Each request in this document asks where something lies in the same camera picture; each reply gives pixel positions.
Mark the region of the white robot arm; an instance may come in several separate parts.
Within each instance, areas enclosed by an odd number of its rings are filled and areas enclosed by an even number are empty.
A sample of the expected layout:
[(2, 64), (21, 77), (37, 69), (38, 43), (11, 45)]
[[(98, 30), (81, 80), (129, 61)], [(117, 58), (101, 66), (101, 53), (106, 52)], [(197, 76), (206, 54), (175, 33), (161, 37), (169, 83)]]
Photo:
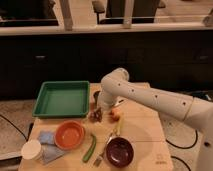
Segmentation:
[(117, 68), (101, 79), (98, 105), (103, 111), (109, 111), (118, 96), (168, 114), (201, 132), (203, 137), (195, 170), (213, 171), (213, 102), (131, 83), (124, 68)]

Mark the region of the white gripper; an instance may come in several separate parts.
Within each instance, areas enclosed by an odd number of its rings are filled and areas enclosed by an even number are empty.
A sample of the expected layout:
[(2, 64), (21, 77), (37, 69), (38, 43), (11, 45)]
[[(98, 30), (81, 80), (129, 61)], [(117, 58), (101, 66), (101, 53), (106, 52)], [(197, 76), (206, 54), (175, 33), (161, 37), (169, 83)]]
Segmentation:
[(112, 108), (117, 101), (117, 97), (102, 90), (98, 95), (98, 106), (104, 110)]

